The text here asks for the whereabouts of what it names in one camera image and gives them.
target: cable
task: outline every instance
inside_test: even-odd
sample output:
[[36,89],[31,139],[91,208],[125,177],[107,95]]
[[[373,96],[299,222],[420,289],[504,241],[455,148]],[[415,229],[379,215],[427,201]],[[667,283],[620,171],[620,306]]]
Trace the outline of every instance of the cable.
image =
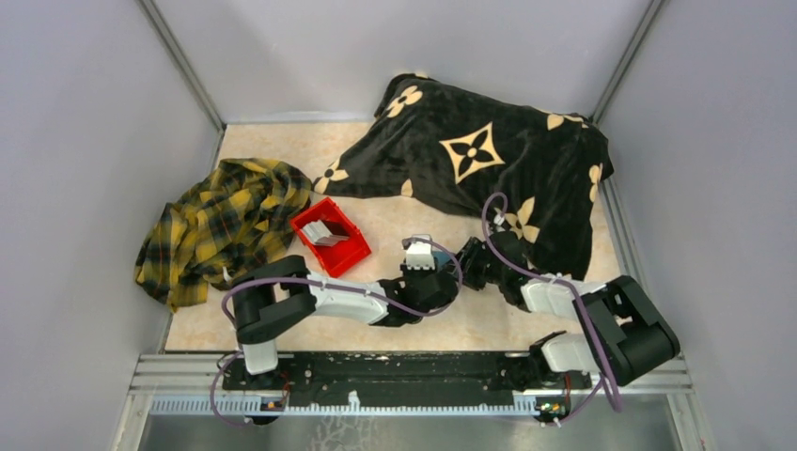
[[233,428],[246,428],[247,426],[249,426],[249,424],[248,423],[236,423],[234,421],[227,420],[222,415],[222,413],[219,412],[219,408],[218,408],[218,406],[216,406],[216,384],[219,383],[219,380],[222,378],[222,375],[225,373],[225,371],[227,371],[227,368],[229,368],[229,366],[232,365],[232,363],[235,362],[235,360],[238,359],[239,357],[241,357],[242,355],[243,355],[243,352],[241,352],[239,350],[236,351],[234,354],[232,354],[232,357],[229,360],[227,360],[222,365],[221,368],[219,368],[219,371],[216,373],[216,376],[213,378],[213,383],[211,384],[211,410],[213,411],[213,415],[216,418],[218,418],[219,420],[221,420],[227,426],[230,426],[230,427],[233,427]]
[[[424,242],[426,244],[430,244],[430,245],[436,247],[437,249],[443,251],[444,253],[446,253],[448,255],[449,258],[451,258],[451,261],[454,262],[454,266],[457,268],[457,292],[459,293],[462,290],[462,279],[464,277],[464,274],[462,272],[462,266],[461,266],[460,262],[457,260],[456,256],[454,256],[454,254],[451,253],[448,249],[445,249],[441,244],[438,244],[435,241],[426,240],[424,238],[412,237],[412,238],[408,238],[408,239],[402,240],[401,242],[402,243],[411,243],[413,241],[420,241],[420,242]],[[317,282],[317,281],[314,281],[314,280],[307,280],[307,279],[303,279],[303,278],[300,278],[300,277],[264,277],[264,278],[261,278],[261,279],[250,280],[248,282],[244,282],[242,284],[239,284],[239,285],[233,287],[230,291],[228,291],[227,294],[225,294],[225,296],[222,298],[222,302],[221,302],[222,311],[224,312],[224,314],[227,317],[227,319],[229,319],[230,322],[232,322],[233,327],[235,326],[235,317],[233,317],[232,313],[229,311],[229,300],[232,299],[232,297],[235,296],[236,293],[238,293],[240,291],[243,291],[245,289],[253,288],[253,287],[259,287],[259,286],[263,286],[263,285],[270,285],[270,284],[303,284],[303,285],[309,285],[311,287],[329,288],[329,289],[336,289],[338,291],[345,291],[345,292],[349,292],[349,293],[366,294],[367,296],[370,296],[372,298],[378,299],[380,301],[385,301],[386,303],[394,305],[396,308],[398,308],[400,310],[403,310],[403,311],[405,311],[405,312],[407,312],[409,314],[412,314],[412,315],[416,315],[418,317],[433,317],[435,315],[440,315],[450,305],[453,304],[453,301],[452,301],[452,302],[447,303],[446,305],[438,308],[437,310],[433,310],[431,312],[420,312],[420,311],[417,311],[417,310],[415,310],[415,309],[413,309],[411,307],[408,307],[408,306],[404,305],[403,303],[398,303],[398,302],[396,302],[396,301],[394,301],[394,300],[392,300],[392,299],[390,299],[390,298],[388,298],[386,296],[383,296],[383,295],[381,295],[379,293],[372,293],[370,291],[367,291],[367,290],[364,290],[364,289],[361,289],[361,288],[344,287],[344,286],[338,285],[338,284],[326,284],[326,285],[324,285],[321,282]],[[213,384],[211,385],[211,410],[213,410],[213,415],[215,415],[216,418],[221,420],[226,425],[234,427],[234,428],[245,428],[246,426],[248,426],[248,423],[236,423],[234,421],[230,421],[230,420],[226,419],[219,412],[218,407],[216,407],[216,400],[215,400],[216,384],[219,382],[219,379],[221,379],[222,375],[225,373],[225,371],[227,371],[227,368],[229,368],[229,366],[232,364],[232,362],[235,359],[241,357],[242,355],[243,355],[243,352],[238,350],[234,354],[232,354],[232,357],[229,360],[227,360],[223,365],[219,366],[219,362],[221,362],[221,360],[225,358],[225,356],[222,356],[221,359],[219,359],[219,362],[216,363],[216,366],[219,366],[219,371],[216,373],[216,376],[213,378]],[[289,390],[290,390],[290,386],[287,383],[283,387],[283,392],[285,393],[283,395],[283,400],[282,400],[282,404],[283,405],[285,405],[285,401],[287,400]]]
[[565,373],[565,405],[570,404],[570,373]]
[[[426,239],[423,239],[423,238],[412,237],[412,238],[405,239],[402,242],[406,242],[406,241],[420,241],[420,242],[424,242],[426,244],[431,244],[432,246],[434,246],[437,249],[440,249],[441,251],[446,253],[451,258],[451,261],[454,262],[454,266],[457,268],[457,291],[459,292],[460,290],[462,290],[462,278],[463,278],[462,266],[461,266],[460,262],[457,260],[457,258],[454,256],[454,254],[452,254],[450,251],[445,249],[441,244],[438,244],[435,241],[426,240]],[[307,280],[307,279],[304,279],[304,278],[301,278],[301,277],[264,277],[264,278],[260,278],[260,279],[250,280],[248,282],[243,282],[242,284],[236,285],[230,291],[228,291],[227,294],[225,294],[224,297],[222,298],[222,311],[224,311],[225,316],[230,321],[232,321],[233,325],[235,324],[235,318],[232,316],[232,313],[229,311],[229,300],[232,299],[232,297],[235,296],[236,293],[239,293],[239,292],[241,292],[241,291],[243,291],[245,289],[248,289],[248,288],[260,287],[260,286],[263,286],[263,285],[271,285],[271,284],[301,284],[301,285],[309,285],[311,287],[317,287],[317,288],[335,289],[335,290],[338,290],[338,291],[345,291],[345,292],[348,292],[348,293],[366,294],[367,296],[369,296],[371,298],[378,299],[380,301],[384,301],[386,303],[389,303],[389,304],[393,305],[394,307],[396,307],[397,309],[403,310],[403,311],[405,311],[405,312],[407,312],[407,313],[409,313],[411,315],[415,315],[417,317],[433,317],[435,315],[440,315],[441,313],[443,313],[453,303],[453,301],[452,301],[452,302],[447,303],[446,305],[438,308],[437,310],[432,310],[430,312],[421,312],[421,311],[415,310],[415,309],[413,309],[411,307],[408,307],[407,305],[404,305],[403,303],[399,303],[397,301],[394,301],[394,300],[388,298],[387,296],[383,296],[382,294],[379,294],[379,293],[372,293],[372,292],[370,292],[368,290],[365,290],[365,289],[362,289],[362,288],[345,287],[345,286],[338,285],[338,284],[326,284],[326,285],[324,285],[322,282],[315,281],[315,280]]]
[[600,384],[595,384],[595,388],[592,390],[592,393],[586,397],[585,401],[579,404],[579,406],[574,409],[570,415],[566,417],[570,418],[576,413],[578,413],[589,401],[595,393],[597,393],[598,388],[602,387],[603,391],[606,393],[606,400],[609,401],[609,404],[612,406],[612,410],[615,412],[622,411],[622,398],[620,396],[619,388],[617,387],[617,379],[615,378],[615,373],[612,371],[612,367],[609,365],[609,358],[606,355],[606,351],[603,349],[603,345],[601,344],[600,339],[598,338],[598,333],[595,331],[595,325],[592,323],[592,319],[589,317],[589,314],[586,311],[586,306],[584,305],[584,300],[581,299],[581,295],[578,293],[578,289],[576,289],[575,285],[568,282],[565,279],[560,278],[550,278],[544,277],[539,274],[535,274],[528,269],[521,268],[520,266],[512,263],[509,261],[508,258],[501,255],[498,249],[495,248],[495,245],[492,244],[492,240],[490,239],[490,229],[489,224],[490,222],[487,220],[487,211],[490,208],[491,203],[495,200],[496,197],[500,197],[503,201],[503,206],[501,207],[501,215],[507,213],[507,206],[508,206],[508,199],[507,195],[501,192],[493,193],[490,197],[487,198],[487,201],[484,202],[484,207],[481,209],[481,231],[484,233],[484,241],[487,243],[487,246],[490,248],[493,254],[501,260],[502,263],[509,266],[512,270],[519,272],[525,276],[531,277],[533,279],[538,279],[542,282],[553,282],[555,284],[561,285],[570,290],[575,299],[575,305],[578,309],[579,314],[584,319],[584,325],[586,326],[586,335],[589,337],[589,340],[592,341],[594,345],[594,349],[598,354],[598,360],[600,361],[600,367],[602,368],[601,378],[599,380]]

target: red plastic box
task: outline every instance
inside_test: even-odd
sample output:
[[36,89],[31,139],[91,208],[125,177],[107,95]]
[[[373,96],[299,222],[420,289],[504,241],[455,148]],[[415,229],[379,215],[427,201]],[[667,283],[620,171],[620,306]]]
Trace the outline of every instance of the red plastic box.
[[[313,221],[332,221],[339,223],[346,230],[349,239],[341,241],[334,246],[314,246],[302,233],[302,227]],[[366,239],[360,229],[349,221],[343,211],[329,197],[325,197],[318,204],[303,211],[290,220],[290,226],[299,235],[299,238],[313,251],[321,267],[332,277],[339,277],[352,268],[357,262],[371,254]]]

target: gray wall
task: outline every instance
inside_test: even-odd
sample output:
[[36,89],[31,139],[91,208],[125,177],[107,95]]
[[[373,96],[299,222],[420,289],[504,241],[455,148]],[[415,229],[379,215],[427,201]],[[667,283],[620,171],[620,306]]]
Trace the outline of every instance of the gray wall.
[[371,119],[407,70],[591,114],[648,2],[157,3],[222,118],[253,122]]
[[718,449],[795,449],[797,3],[671,2],[605,120]]
[[135,2],[0,5],[0,449],[107,449],[166,311],[133,283],[215,134]]

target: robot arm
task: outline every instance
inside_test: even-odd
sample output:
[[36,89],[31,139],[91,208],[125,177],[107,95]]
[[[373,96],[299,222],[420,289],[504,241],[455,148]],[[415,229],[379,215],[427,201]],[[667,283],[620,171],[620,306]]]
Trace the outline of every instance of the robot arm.
[[423,313],[451,303],[458,292],[457,283],[450,273],[437,271],[430,246],[413,242],[406,251],[407,257],[401,265],[404,275],[392,280],[361,284],[329,278],[310,271],[300,256],[284,257],[237,278],[233,286],[274,277],[306,281],[279,284],[288,292],[287,299],[281,302],[276,301],[276,283],[245,289],[233,296],[236,337],[242,345],[246,370],[253,375],[274,370],[277,367],[274,340],[309,316],[399,327],[417,323],[421,318],[377,298],[387,298]]
[[[510,261],[527,267],[524,247],[514,232],[493,233],[491,241]],[[589,315],[585,319],[575,308],[568,288],[513,271],[477,238],[471,238],[457,257],[467,268],[465,285],[469,288],[496,284],[507,303],[523,311],[576,319],[583,329],[585,321],[592,321],[618,385],[627,385],[680,353],[680,343],[672,329],[645,291],[627,275],[607,283],[569,280],[584,301]],[[558,277],[540,276],[550,280]],[[618,324],[617,319],[624,321]],[[550,334],[532,345],[530,351],[541,361],[541,380],[570,370],[601,371],[595,347],[583,334]]]

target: fabric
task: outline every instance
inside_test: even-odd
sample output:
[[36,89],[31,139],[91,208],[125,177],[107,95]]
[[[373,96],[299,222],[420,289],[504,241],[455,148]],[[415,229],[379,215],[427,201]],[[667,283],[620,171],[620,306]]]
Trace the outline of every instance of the fabric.
[[208,283],[283,256],[289,219],[309,206],[310,180],[277,160],[229,159],[175,203],[166,204],[135,261],[135,283],[179,307],[204,303]]
[[533,265],[583,279],[592,205],[612,174],[607,139],[579,115],[496,101],[429,78],[394,78],[367,134],[314,181],[328,195],[407,195],[480,216],[504,192]]

